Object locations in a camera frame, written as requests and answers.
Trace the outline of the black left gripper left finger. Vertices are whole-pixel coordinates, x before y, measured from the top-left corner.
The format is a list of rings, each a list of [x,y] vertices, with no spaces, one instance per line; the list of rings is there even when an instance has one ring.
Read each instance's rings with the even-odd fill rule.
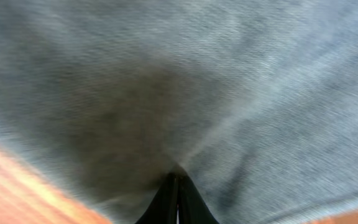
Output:
[[[145,213],[135,224],[176,224],[178,212],[178,177],[169,173]]]

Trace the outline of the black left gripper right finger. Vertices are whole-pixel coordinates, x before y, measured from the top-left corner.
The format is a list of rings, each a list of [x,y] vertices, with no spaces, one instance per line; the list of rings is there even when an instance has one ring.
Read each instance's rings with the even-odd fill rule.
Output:
[[[193,181],[184,175],[178,182],[179,224],[219,224],[209,211]]]

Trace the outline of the light blue denim jeans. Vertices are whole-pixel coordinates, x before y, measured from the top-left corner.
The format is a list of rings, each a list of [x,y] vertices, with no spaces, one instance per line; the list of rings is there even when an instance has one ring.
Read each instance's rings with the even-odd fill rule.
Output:
[[[358,0],[0,1],[0,145],[116,223],[358,208]]]

